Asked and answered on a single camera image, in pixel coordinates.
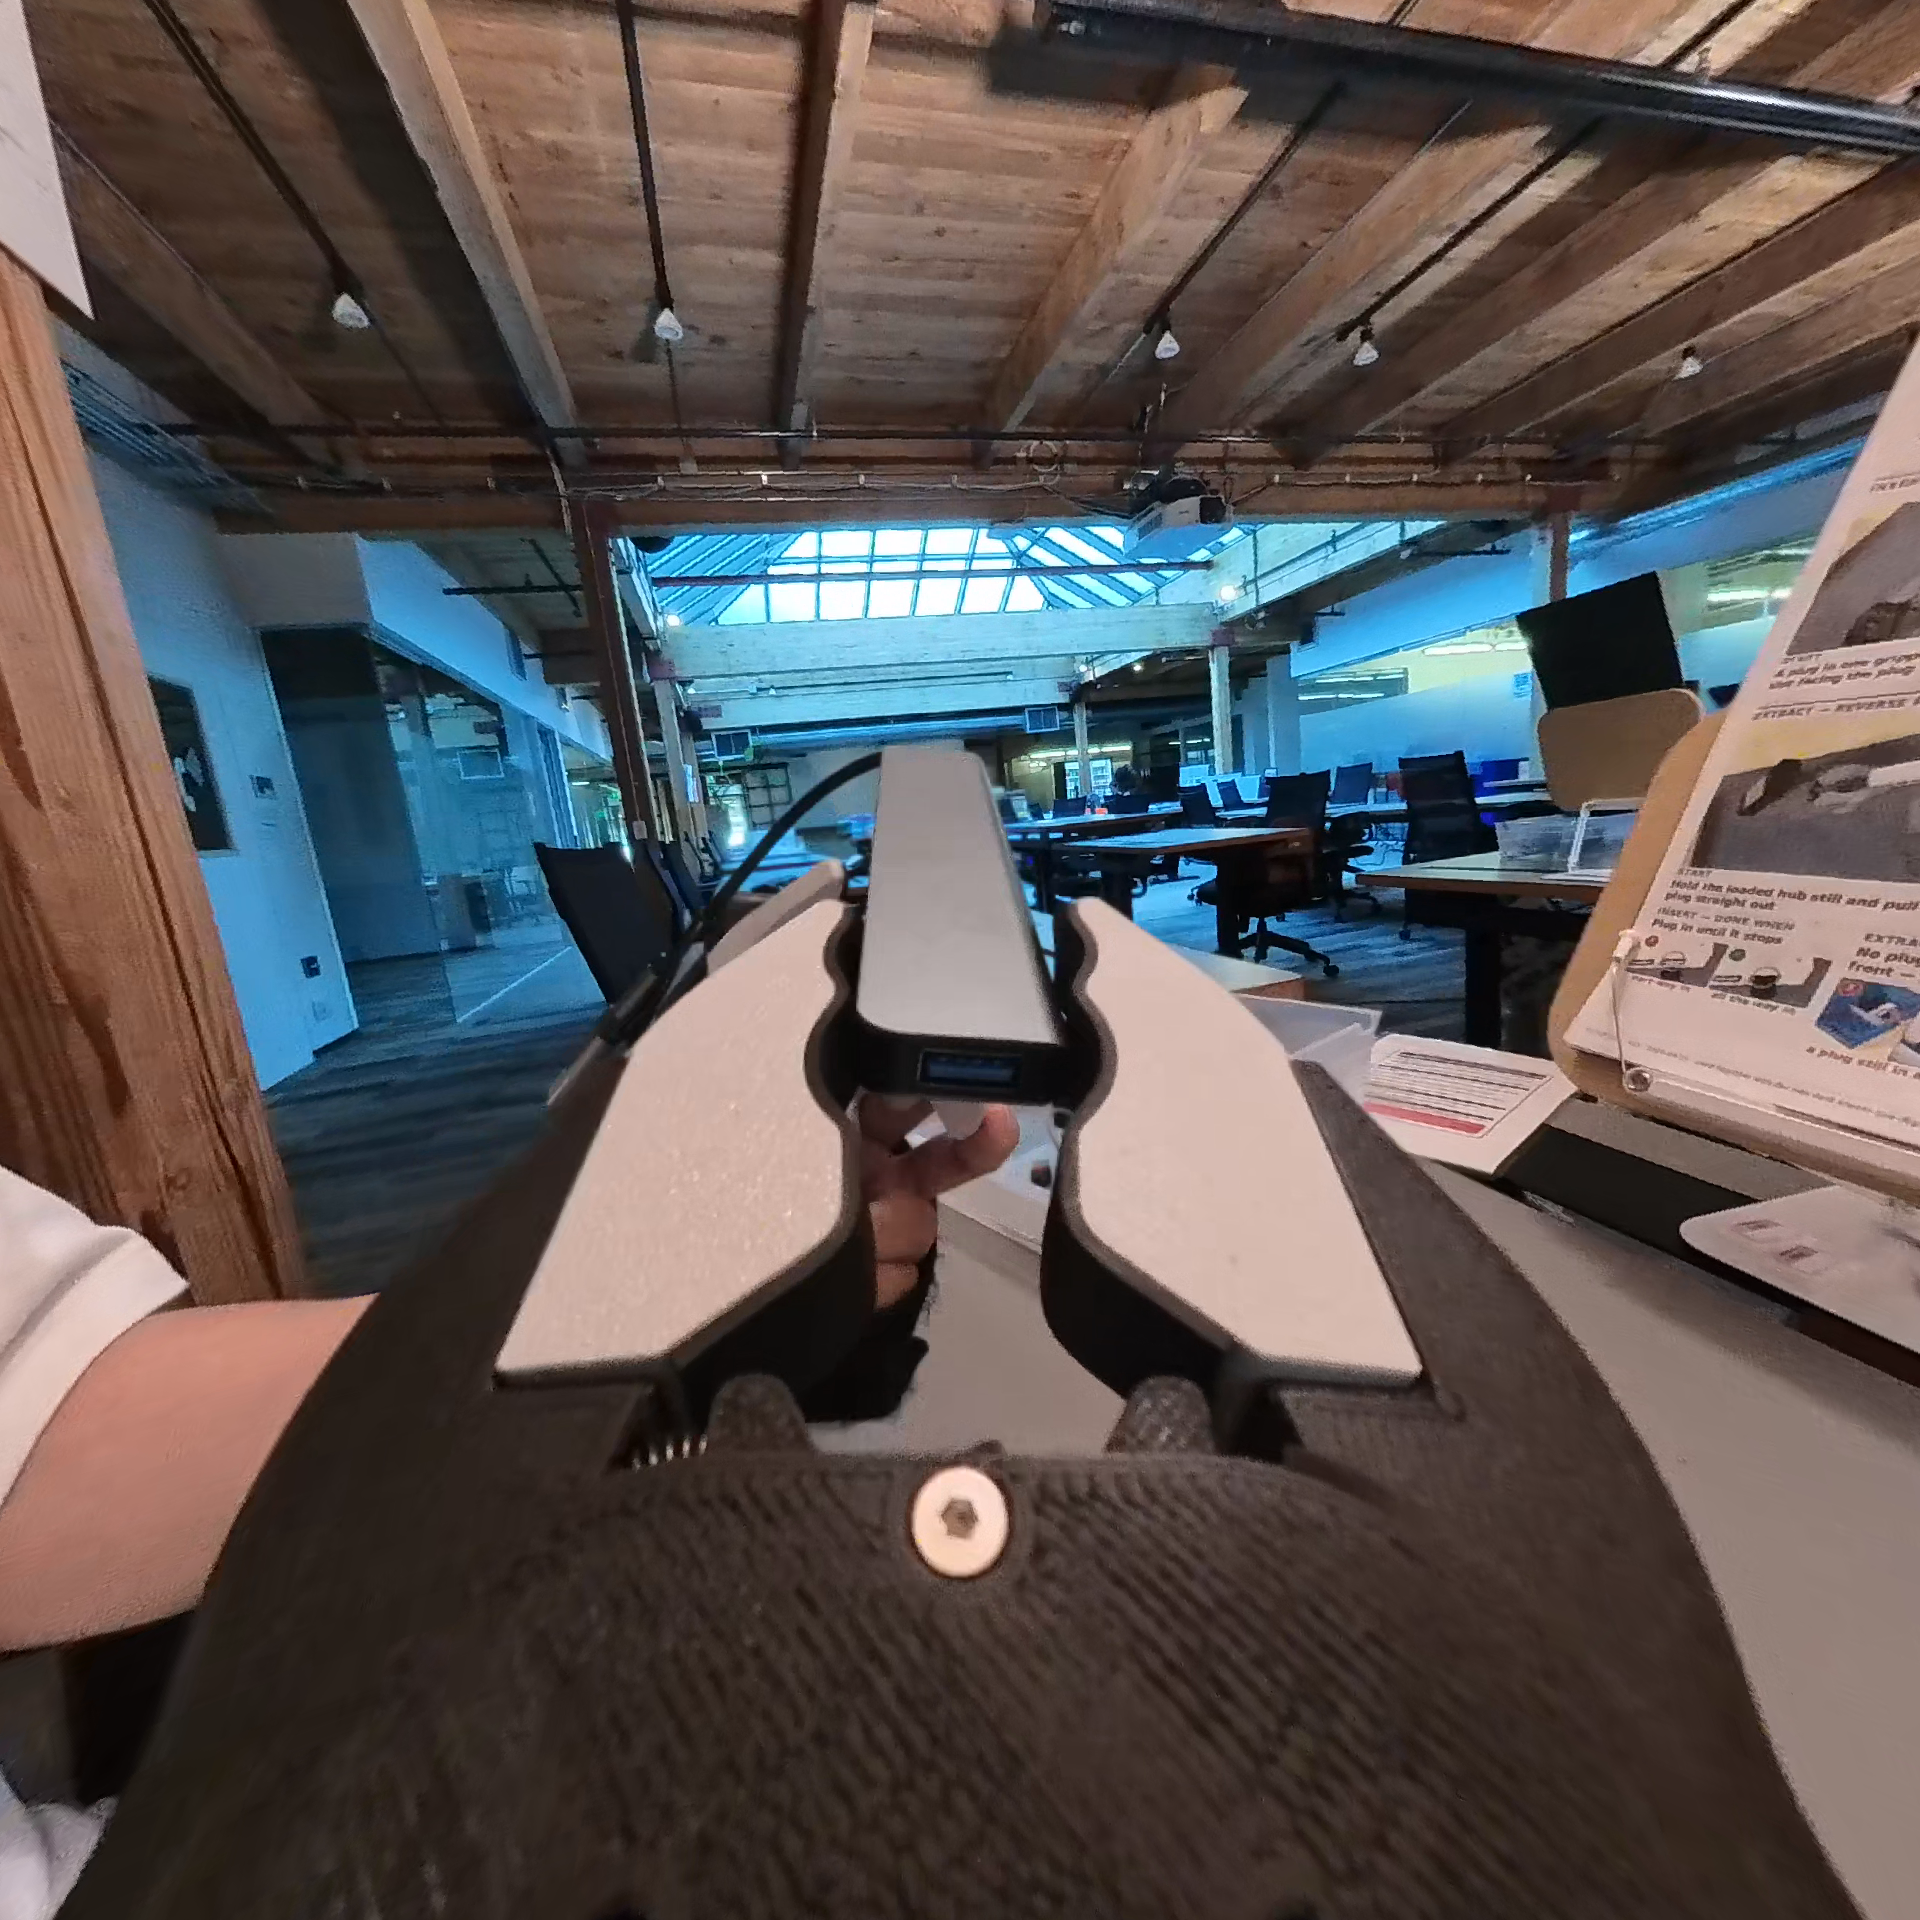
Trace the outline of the clear acrylic sign holder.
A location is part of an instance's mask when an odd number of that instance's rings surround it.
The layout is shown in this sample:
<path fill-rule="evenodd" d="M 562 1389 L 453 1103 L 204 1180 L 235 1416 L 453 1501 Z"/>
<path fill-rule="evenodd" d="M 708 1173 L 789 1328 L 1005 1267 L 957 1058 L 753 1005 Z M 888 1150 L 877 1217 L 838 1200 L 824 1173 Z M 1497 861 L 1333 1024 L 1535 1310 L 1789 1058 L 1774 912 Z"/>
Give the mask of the clear acrylic sign holder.
<path fill-rule="evenodd" d="M 1621 878 L 1638 815 L 1644 807 L 1621 807 L 1621 801 L 1516 807 L 1516 815 L 1497 815 L 1497 868 L 1509 878 Z"/>

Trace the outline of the ceiling projector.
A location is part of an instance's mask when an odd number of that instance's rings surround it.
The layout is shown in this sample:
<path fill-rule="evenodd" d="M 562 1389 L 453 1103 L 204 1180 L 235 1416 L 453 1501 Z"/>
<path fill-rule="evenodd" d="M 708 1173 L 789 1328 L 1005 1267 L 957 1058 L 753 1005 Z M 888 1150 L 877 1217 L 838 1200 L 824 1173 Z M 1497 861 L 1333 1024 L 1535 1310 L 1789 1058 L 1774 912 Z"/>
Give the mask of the ceiling projector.
<path fill-rule="evenodd" d="M 1226 497 L 1176 463 L 1128 491 L 1118 559 L 1128 567 L 1198 567 L 1236 527 Z"/>

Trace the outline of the black ceiling pipe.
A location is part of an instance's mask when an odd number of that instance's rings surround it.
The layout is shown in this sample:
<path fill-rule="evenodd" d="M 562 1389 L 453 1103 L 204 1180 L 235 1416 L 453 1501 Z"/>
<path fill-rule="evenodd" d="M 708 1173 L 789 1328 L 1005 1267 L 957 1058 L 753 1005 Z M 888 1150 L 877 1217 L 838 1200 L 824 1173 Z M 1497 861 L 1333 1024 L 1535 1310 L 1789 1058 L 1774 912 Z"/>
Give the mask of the black ceiling pipe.
<path fill-rule="evenodd" d="M 1082 45 L 1094 55 L 1206 55 L 1206 67 L 1333 67 L 1368 86 L 1435 86 L 1465 104 L 1527 104 L 1527 112 L 1583 112 L 1688 133 L 1759 133 L 1789 154 L 1865 154 L 1916 161 L 1920 121 L 1890 104 L 1848 104 L 1810 86 L 1724 86 L 1644 55 L 1583 55 L 1481 36 L 1422 36 L 1422 24 L 1368 24 L 1368 14 L 1307 14 L 1256 0 L 1036 0 L 1036 36 Z"/>

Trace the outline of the glass skylight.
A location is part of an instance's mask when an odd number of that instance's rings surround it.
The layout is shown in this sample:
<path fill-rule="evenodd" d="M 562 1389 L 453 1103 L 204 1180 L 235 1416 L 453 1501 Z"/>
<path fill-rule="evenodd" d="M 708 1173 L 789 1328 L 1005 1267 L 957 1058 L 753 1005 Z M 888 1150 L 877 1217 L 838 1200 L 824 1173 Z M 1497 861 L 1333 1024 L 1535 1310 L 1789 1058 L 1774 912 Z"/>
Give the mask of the glass skylight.
<path fill-rule="evenodd" d="M 1109 520 L 679 527 L 639 559 L 664 626 L 1109 618 L 1153 605 L 1247 527 L 1128 567 Z"/>

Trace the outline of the person's white shirt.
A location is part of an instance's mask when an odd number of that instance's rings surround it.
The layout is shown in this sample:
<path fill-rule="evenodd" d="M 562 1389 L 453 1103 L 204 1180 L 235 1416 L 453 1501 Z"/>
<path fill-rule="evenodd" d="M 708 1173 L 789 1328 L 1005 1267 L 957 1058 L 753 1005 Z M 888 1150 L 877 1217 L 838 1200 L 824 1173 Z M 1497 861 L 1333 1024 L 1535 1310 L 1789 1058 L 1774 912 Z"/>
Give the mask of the person's white shirt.
<path fill-rule="evenodd" d="M 65 1198 L 0 1173 L 0 1501 L 17 1501 L 54 1416 L 146 1310 L 180 1307 L 187 1280 Z M 54 1920 L 84 1877 L 120 1805 L 26 1805 L 0 1789 L 0 1912 Z"/>

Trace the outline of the dark wall picture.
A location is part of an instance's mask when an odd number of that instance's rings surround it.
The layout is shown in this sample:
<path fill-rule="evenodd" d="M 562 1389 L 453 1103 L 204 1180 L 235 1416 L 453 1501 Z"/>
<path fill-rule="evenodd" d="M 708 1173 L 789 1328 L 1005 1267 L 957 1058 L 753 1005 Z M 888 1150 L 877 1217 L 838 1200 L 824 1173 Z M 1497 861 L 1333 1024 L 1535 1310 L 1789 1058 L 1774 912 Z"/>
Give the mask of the dark wall picture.
<path fill-rule="evenodd" d="M 216 801 L 216 766 L 209 766 L 209 737 L 204 737 L 204 700 L 187 679 L 153 674 L 153 704 L 160 704 L 160 748 L 170 748 L 195 847 L 235 847 L 230 801 Z"/>

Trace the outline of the printed instruction sheet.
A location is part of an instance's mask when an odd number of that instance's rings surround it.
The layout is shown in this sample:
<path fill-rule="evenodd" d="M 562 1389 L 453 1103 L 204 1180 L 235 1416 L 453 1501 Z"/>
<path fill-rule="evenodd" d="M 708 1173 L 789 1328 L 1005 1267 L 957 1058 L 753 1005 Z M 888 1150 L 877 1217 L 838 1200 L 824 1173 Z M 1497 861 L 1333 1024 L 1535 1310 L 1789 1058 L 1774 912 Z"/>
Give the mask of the printed instruction sheet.
<path fill-rule="evenodd" d="M 1551 1053 L 1638 1113 L 1920 1186 L 1920 365 L 1734 704 L 1671 748 Z"/>

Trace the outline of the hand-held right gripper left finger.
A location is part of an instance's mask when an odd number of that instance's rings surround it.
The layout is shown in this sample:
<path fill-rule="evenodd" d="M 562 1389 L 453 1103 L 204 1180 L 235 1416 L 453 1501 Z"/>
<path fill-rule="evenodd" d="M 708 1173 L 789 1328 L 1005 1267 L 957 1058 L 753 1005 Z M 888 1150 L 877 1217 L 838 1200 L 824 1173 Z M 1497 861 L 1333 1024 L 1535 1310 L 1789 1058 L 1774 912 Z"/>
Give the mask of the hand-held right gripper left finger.
<path fill-rule="evenodd" d="M 620 1053 L 578 1180 L 499 1349 L 507 1389 L 737 1370 L 814 1389 L 877 1320 L 861 1198 L 861 912 L 846 868 L 757 898 Z"/>

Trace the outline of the person's left forearm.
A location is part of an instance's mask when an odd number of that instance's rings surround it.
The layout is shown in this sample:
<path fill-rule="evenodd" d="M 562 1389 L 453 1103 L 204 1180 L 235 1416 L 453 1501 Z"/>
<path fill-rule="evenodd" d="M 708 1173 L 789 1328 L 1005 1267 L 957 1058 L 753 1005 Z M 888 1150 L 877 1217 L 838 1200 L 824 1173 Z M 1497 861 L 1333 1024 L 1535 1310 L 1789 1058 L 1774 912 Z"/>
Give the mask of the person's left forearm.
<path fill-rule="evenodd" d="M 370 1293 L 281 1293 L 120 1328 L 0 1501 L 0 1654 L 187 1619 L 362 1310 Z"/>

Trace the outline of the wooden office desk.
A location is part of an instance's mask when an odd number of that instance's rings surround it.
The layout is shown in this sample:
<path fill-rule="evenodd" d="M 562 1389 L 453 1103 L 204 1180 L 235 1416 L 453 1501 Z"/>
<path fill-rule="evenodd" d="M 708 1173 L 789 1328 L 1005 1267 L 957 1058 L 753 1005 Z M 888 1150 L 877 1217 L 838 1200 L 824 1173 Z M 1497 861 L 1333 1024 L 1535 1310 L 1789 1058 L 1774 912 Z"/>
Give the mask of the wooden office desk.
<path fill-rule="evenodd" d="M 1368 889 L 1410 889 L 1422 925 L 1465 933 L 1465 1041 L 1497 1041 L 1497 964 L 1509 947 L 1579 947 L 1609 868 L 1541 878 L 1497 847 L 1368 868 Z"/>
<path fill-rule="evenodd" d="M 1279 918 L 1325 912 L 1325 845 L 1311 824 L 1160 824 L 1160 831 L 1104 831 L 1094 847 L 1094 898 L 1109 898 L 1118 918 L 1135 918 L 1135 878 L 1153 861 L 1206 861 L 1216 887 L 1216 948 L 1236 964 L 1256 947 L 1267 948 L 1301 948 L 1325 973 L 1341 973 L 1333 948 L 1279 933 Z"/>

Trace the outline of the paper with red label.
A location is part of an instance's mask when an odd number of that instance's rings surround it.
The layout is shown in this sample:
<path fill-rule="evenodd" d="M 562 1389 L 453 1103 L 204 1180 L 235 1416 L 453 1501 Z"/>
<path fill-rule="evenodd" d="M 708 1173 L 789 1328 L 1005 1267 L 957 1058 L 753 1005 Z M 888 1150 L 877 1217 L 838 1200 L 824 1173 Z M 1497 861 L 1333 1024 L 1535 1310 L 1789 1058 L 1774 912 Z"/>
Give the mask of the paper with red label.
<path fill-rule="evenodd" d="M 1568 1103 L 1568 1073 L 1535 1053 L 1371 1036 L 1368 1113 L 1414 1159 L 1497 1180 Z"/>

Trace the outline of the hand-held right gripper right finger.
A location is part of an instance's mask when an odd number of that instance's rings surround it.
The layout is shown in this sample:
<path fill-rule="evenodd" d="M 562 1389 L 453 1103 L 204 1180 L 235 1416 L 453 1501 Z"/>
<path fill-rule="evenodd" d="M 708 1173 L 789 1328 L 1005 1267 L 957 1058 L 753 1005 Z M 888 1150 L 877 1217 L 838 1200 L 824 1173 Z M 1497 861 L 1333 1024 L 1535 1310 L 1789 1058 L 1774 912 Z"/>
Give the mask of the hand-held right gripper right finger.
<path fill-rule="evenodd" d="M 1109 1397 L 1198 1378 L 1216 1434 L 1267 1389 L 1414 1389 L 1422 1349 L 1341 1180 L 1378 1129 L 1104 898 L 1050 918 L 1069 1129 L 1041 1200 L 1041 1328 Z"/>

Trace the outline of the person's left hand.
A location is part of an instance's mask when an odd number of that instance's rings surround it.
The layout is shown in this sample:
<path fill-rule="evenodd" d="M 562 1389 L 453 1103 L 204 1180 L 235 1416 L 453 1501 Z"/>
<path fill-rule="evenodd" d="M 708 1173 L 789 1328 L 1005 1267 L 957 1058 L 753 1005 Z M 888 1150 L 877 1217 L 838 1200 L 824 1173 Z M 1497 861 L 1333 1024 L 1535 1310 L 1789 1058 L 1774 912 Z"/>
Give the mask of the person's left hand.
<path fill-rule="evenodd" d="M 913 1143 L 927 1103 L 861 1098 L 861 1198 L 877 1232 L 877 1307 L 893 1310 L 947 1234 L 947 1198 L 1020 1150 L 1020 1113 L 982 1103 L 966 1135 Z"/>

